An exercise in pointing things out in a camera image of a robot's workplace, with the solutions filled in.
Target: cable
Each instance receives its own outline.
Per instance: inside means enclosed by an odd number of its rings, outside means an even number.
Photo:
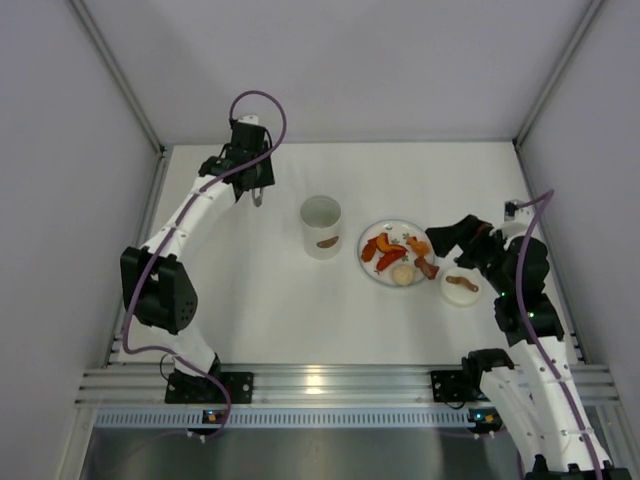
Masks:
[[[160,369],[160,376],[162,378],[164,378],[167,382],[169,381],[169,377],[165,377],[164,376],[164,372],[162,371],[162,362],[164,362],[164,359],[167,358],[169,356],[168,353],[165,353],[162,358],[160,359],[160,363],[158,364],[158,368]]]
[[[282,144],[282,141],[284,140],[285,134],[287,133],[287,115],[286,115],[284,109],[282,108],[282,105],[280,104],[280,102],[275,97],[269,95],[266,92],[263,92],[261,90],[247,90],[246,92],[243,92],[240,95],[238,95],[233,100],[233,102],[231,103],[231,107],[229,108],[229,118],[233,119],[233,112],[234,112],[235,107],[238,104],[238,102],[240,100],[242,100],[244,97],[247,97],[249,95],[258,95],[258,96],[265,97],[265,98],[271,100],[271,102],[276,106],[276,108],[280,112],[280,116],[282,118],[282,130],[280,132],[280,136],[278,137],[278,140],[276,140],[276,143],[270,149],[268,149],[266,152],[258,155],[256,158],[254,158],[250,162],[247,162],[247,163],[244,163],[242,165],[239,165],[238,167],[232,168],[231,170],[229,170],[227,172],[224,172],[223,174],[221,174],[221,175],[215,177],[214,179],[210,180],[209,182],[205,183],[202,187],[200,187],[200,189],[198,190],[198,193],[204,193],[209,188],[211,188],[213,185],[223,181],[225,178],[230,177],[231,175],[235,175],[238,172],[241,172],[241,171],[243,171],[243,170],[245,170],[247,168],[251,168],[254,165],[260,163],[262,160],[264,160],[265,158],[269,157]],[[224,388],[224,385],[222,385],[218,381],[218,379],[212,377],[207,372],[205,372],[205,371],[201,370],[200,368],[196,367],[195,365],[193,365],[188,360],[185,360],[184,358],[180,357],[176,352],[174,352],[170,348],[164,347],[162,345],[149,345],[149,346],[140,347],[140,348],[131,348],[129,346],[129,331],[131,330],[131,322],[133,320],[133,312],[135,310],[136,304],[138,303],[138,299],[140,298],[140,293],[142,292],[142,288],[143,288],[143,286],[144,286],[144,284],[145,284],[145,282],[147,280],[147,277],[149,277],[149,274],[151,273],[151,270],[153,269],[154,264],[158,260],[158,257],[160,256],[160,254],[162,253],[164,248],[167,246],[167,244],[169,243],[169,241],[171,240],[171,238],[175,234],[177,227],[180,226],[180,224],[182,223],[182,221],[184,220],[184,218],[186,217],[187,213],[189,212],[189,210],[191,209],[193,204],[196,202],[198,197],[199,197],[198,194],[194,194],[189,198],[189,200],[187,200],[186,204],[184,205],[184,207],[182,208],[182,210],[178,214],[174,226],[169,229],[169,231],[167,232],[165,237],[160,242],[160,245],[158,246],[156,251],[153,253],[153,255],[151,256],[151,258],[149,259],[147,264],[145,265],[145,267],[144,267],[144,269],[142,271],[142,274],[140,275],[140,278],[138,279],[138,283],[136,284],[136,287],[135,287],[135,289],[133,291],[133,295],[131,296],[131,301],[129,303],[129,307],[127,308],[127,311],[126,311],[126,314],[125,314],[124,325],[122,327],[122,348],[128,355],[137,355],[138,353],[150,352],[150,351],[164,352],[164,353],[166,353],[168,355],[173,356],[174,359],[177,362],[180,362],[185,367],[187,367],[187,368],[193,370],[194,372],[198,373],[199,375],[203,376],[204,378],[209,380],[211,383],[213,383],[216,387],[218,387],[220,389],[220,391],[222,392],[222,394],[224,395],[225,402],[227,404],[227,409],[225,410],[224,416],[222,417],[222,420],[220,421],[220,426],[218,427],[216,432],[213,433],[209,437],[209,438],[215,438],[216,436],[220,435],[220,433],[224,429],[225,425],[227,424],[227,421],[229,420],[229,414],[231,412],[231,397],[229,396],[229,392],[227,392],[227,390]]]
[[[467,404],[467,401],[465,400],[460,405],[457,405],[455,407],[447,402],[442,402],[442,403],[444,403],[447,407],[451,408],[452,410],[462,410],[464,406]]]
[[[553,373],[553,376],[556,378],[556,380],[558,380],[558,384],[560,385],[560,388],[562,389],[562,393],[564,393],[564,396],[566,397],[567,402],[569,403],[569,408],[571,408],[571,412],[573,413],[573,416],[576,420],[576,424],[578,425],[578,428],[580,429],[580,431],[584,432],[586,430],[586,424],[582,419],[582,415],[580,415],[580,411],[578,410],[578,405],[576,404],[576,401],[573,398],[573,395],[571,394],[569,387],[562,380],[562,375],[560,374],[560,371],[555,366],[555,364],[549,357],[549,354],[542,346],[542,343],[540,342],[538,335],[536,335],[533,325],[529,320],[529,315],[527,314],[527,308],[524,304],[524,294],[522,290],[524,262],[525,262],[525,257],[527,255],[527,248],[529,247],[529,241],[531,240],[531,237],[533,235],[533,230],[540,222],[542,213],[547,208],[547,205],[549,205],[549,202],[553,198],[554,193],[555,191],[551,189],[544,195],[534,200],[531,200],[530,202],[525,202],[518,205],[518,208],[524,208],[530,205],[535,205],[537,203],[540,203],[540,207],[536,211],[536,214],[534,215],[533,220],[531,221],[531,223],[529,224],[529,227],[527,228],[527,231],[524,235],[524,239],[522,240],[522,245],[520,246],[520,252],[518,253],[518,264],[516,267],[516,299],[518,301],[518,309],[520,310],[520,317],[522,318],[525,328],[527,329],[529,337],[531,338],[536,348],[540,352],[540,355],[542,356],[545,363],[547,364],[547,367],[549,368],[551,373]],[[585,446],[587,447],[587,450],[589,452],[589,456],[591,457],[591,461],[593,462],[593,468],[596,475],[596,479],[604,480],[602,476],[602,470],[600,468],[600,461],[598,460],[598,455],[596,454],[596,449],[593,445],[593,442],[591,441],[591,437],[586,433],[582,433],[582,436],[580,438],[582,438],[583,442],[585,443]]]

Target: metal frame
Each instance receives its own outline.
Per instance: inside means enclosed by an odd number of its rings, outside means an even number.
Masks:
[[[516,151],[516,156],[518,157],[518,163],[520,164],[520,170],[522,171],[522,176],[524,178],[527,191],[529,192],[529,196],[531,198],[535,198],[538,196],[539,192],[536,192],[535,189],[533,188],[533,183],[531,181],[531,174],[529,172],[527,163],[522,157],[522,152],[520,151],[520,149],[515,148],[515,151]],[[571,295],[569,295],[569,290],[567,289],[566,275],[559,268],[560,263],[557,261],[557,256],[555,253],[557,252],[557,249],[554,247],[555,241],[554,241],[553,235],[549,235],[549,228],[547,226],[547,222],[544,216],[541,219],[538,228],[542,233],[545,243],[549,247],[548,248],[549,257],[553,265],[553,268],[551,269],[551,275],[553,275],[553,278],[556,282],[556,288],[558,289],[560,301],[562,303],[562,308],[565,310],[565,317],[567,319],[567,323],[569,324],[570,328],[573,328],[574,330],[571,333],[571,335],[574,339],[574,346],[576,346],[576,348],[580,352],[579,354],[578,352],[576,352],[578,354],[578,359],[582,359],[587,363],[591,362],[593,359],[593,356],[590,354],[590,350],[588,348],[588,342],[585,343],[582,340],[583,338],[585,338],[585,336],[583,335],[583,332],[580,330],[580,325],[576,325],[576,322],[573,321],[573,319],[576,318],[576,316],[574,315],[574,312],[575,312],[575,309],[573,307],[574,302],[571,300]]]
[[[171,152],[165,151],[85,1],[66,0],[66,3],[158,156],[145,213],[136,235],[136,241],[140,243],[147,238],[153,223]],[[591,0],[585,8],[570,40],[514,139],[519,159],[520,147],[607,3],[608,0]],[[530,188],[525,164],[521,159],[520,162],[527,187]],[[566,298],[564,282],[561,281],[562,278],[559,280],[560,293]],[[120,329],[123,317],[124,310],[120,307],[114,319],[114,331]],[[580,352],[575,334],[572,333],[572,336],[574,346]],[[185,427],[197,424],[198,420],[194,415],[196,412],[200,414],[202,409],[206,408],[165,405],[165,384],[159,375],[158,366],[118,363],[120,340],[118,335],[113,337],[111,348],[105,356],[104,368],[89,370],[83,377],[76,399],[74,423],[55,478],[79,477],[94,426],[108,428],[107,424],[111,422],[112,426],[128,425],[133,428],[148,428],[151,424],[157,428]],[[441,370],[446,367],[439,365],[433,368]],[[460,415],[464,416],[467,409],[448,419],[439,416],[446,413],[451,415],[451,411],[441,412],[441,406],[433,402],[428,375],[431,369],[428,366],[228,366],[227,370],[250,370],[255,373],[254,403],[250,406],[235,407],[234,412],[239,417],[231,422],[230,427],[234,428],[235,425],[235,428],[255,428],[258,425],[268,425],[308,428],[306,420],[291,421],[293,412],[303,415],[306,419],[314,419],[313,426],[321,428],[339,428],[341,422],[328,421],[325,417],[315,415],[343,415],[340,418],[351,419],[351,424],[360,427],[384,426],[389,423],[385,419],[394,419],[395,423],[391,422],[389,426],[395,427],[459,426],[462,421]],[[640,450],[631,434],[608,368],[580,364],[572,370],[583,402],[596,408],[612,459],[617,464],[629,468],[634,478],[640,478]],[[162,415],[177,416],[170,418]]]
[[[600,15],[607,3],[609,3],[609,0],[591,0],[585,8],[582,17],[578,21],[578,24],[569,38],[569,41],[562,49],[562,53],[554,64],[549,77],[547,77],[547,80],[542,87],[542,90],[533,102],[533,105],[525,116],[522,126],[518,130],[518,134],[514,139],[516,151],[520,150],[520,147],[522,147],[522,144],[527,139],[527,136],[538,120],[540,113],[542,113],[544,107],[549,103],[551,96],[557,90],[569,66],[571,65],[572,60],[580,50],[580,47],[584,44],[587,35],[593,29],[598,18],[600,18]]]
[[[153,125],[151,125],[149,118],[144,113],[140,102],[133,93],[133,89],[131,88],[127,77],[124,75],[122,68],[120,68],[115,55],[111,51],[104,35],[100,31],[91,11],[84,0],[66,0],[66,3],[71,9],[71,13],[80,24],[80,27],[87,34],[89,43],[91,43],[95,48],[96,53],[104,63],[107,72],[118,87],[118,90],[122,94],[122,98],[131,110],[131,113],[138,122],[138,125],[142,128],[142,131],[149,140],[151,147],[155,150],[157,155],[161,155],[165,148],[162,143],[160,143],[160,139],[158,138]]]

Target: roasted vegetable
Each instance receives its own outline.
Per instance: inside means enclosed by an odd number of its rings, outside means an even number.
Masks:
[[[427,242],[419,242],[416,237],[409,237],[407,243],[411,247],[411,250],[419,257],[424,257],[431,253],[431,248]]]
[[[400,260],[407,254],[406,249],[403,250],[393,250],[389,253],[385,253],[380,260],[378,260],[378,264],[376,265],[376,270],[382,272],[385,268],[391,265],[396,260]]]
[[[389,235],[385,233],[381,233],[378,235],[376,240],[376,245],[378,246],[378,250],[382,253],[391,253],[391,252],[404,252],[407,253],[407,249],[402,245],[394,245],[389,243]]]
[[[367,242],[367,244],[362,249],[362,253],[360,254],[360,259],[364,262],[370,262],[373,259],[373,256],[376,254],[378,247],[376,245],[377,237],[372,238]]]
[[[418,267],[420,271],[424,273],[424,276],[427,277],[429,280],[433,280],[434,278],[436,278],[436,275],[438,274],[438,270],[440,270],[440,267],[431,265],[429,262],[427,262],[424,259],[424,257],[416,258],[416,261],[413,262],[413,264],[416,267]]]

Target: white table surface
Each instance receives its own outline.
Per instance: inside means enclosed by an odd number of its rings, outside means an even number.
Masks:
[[[173,150],[154,232],[189,191],[220,146]],[[509,143],[366,143],[283,145],[273,155],[276,185],[255,208],[246,194],[216,223],[186,265],[199,297],[197,325],[225,363],[458,364],[471,350],[507,344],[493,317],[493,290],[468,308],[440,296],[437,281],[408,289],[369,279],[356,242],[372,223],[402,218],[424,228],[473,213],[499,225],[505,200],[528,198]],[[302,248],[298,210],[326,194],[343,211],[342,249],[318,261]],[[439,260],[453,266],[456,248]],[[551,275],[547,294],[566,322]],[[567,352],[576,362],[571,339]],[[137,321],[134,347],[155,343]],[[157,361],[160,354],[127,362]]]

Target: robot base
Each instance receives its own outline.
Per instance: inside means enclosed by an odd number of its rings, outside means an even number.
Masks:
[[[229,392],[231,403],[250,404],[253,397],[253,373],[221,372],[216,361],[209,374],[220,380]],[[218,387],[204,377],[194,377],[178,370],[169,375],[164,401],[167,404],[224,404],[224,395]]]
[[[430,375],[435,402],[462,403],[486,399],[478,398],[482,394],[474,395],[462,370],[432,370]]]
[[[611,463],[606,460],[605,469],[602,470],[602,478],[604,480],[632,480],[629,471],[625,468],[613,468]],[[596,474],[593,470],[581,472],[578,467],[568,465],[568,472],[549,472],[547,471],[547,462],[542,455],[536,455],[536,462],[533,471],[527,473],[526,480],[596,480]]]

